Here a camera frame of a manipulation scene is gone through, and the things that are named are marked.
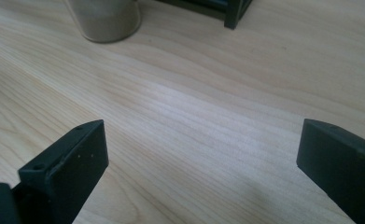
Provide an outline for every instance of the wood grain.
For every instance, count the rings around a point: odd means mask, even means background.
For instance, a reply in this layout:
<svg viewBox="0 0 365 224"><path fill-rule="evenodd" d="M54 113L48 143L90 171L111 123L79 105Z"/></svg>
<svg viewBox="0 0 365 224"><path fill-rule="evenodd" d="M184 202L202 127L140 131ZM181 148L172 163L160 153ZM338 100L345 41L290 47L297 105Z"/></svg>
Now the wood grain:
<svg viewBox="0 0 365 224"><path fill-rule="evenodd" d="M304 118L365 138L365 0L255 0L236 30L163 3L119 43L60 0L0 1L0 182L104 119L76 223L353 223L296 166Z"/></svg>

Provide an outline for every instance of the black metal frame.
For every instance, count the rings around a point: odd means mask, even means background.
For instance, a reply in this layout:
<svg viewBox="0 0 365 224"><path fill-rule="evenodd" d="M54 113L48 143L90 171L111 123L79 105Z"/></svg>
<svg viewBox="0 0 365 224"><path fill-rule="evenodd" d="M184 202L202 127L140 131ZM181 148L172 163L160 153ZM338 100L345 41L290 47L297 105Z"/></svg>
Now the black metal frame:
<svg viewBox="0 0 365 224"><path fill-rule="evenodd" d="M108 165L102 120L71 130L0 183L0 224L70 224Z"/></svg>
<svg viewBox="0 0 365 224"><path fill-rule="evenodd" d="M235 29L252 0L159 0L224 20L227 28Z"/></svg>

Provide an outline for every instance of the screw hole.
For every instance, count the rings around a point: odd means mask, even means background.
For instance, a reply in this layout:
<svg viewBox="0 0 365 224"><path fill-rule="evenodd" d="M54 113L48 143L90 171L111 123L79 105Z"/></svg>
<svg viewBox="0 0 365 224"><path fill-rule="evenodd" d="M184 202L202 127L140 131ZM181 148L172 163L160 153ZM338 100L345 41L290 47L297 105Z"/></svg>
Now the screw hole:
<svg viewBox="0 0 365 224"><path fill-rule="evenodd" d="M43 170L45 168L45 164L39 163L33 167L34 170Z"/></svg>

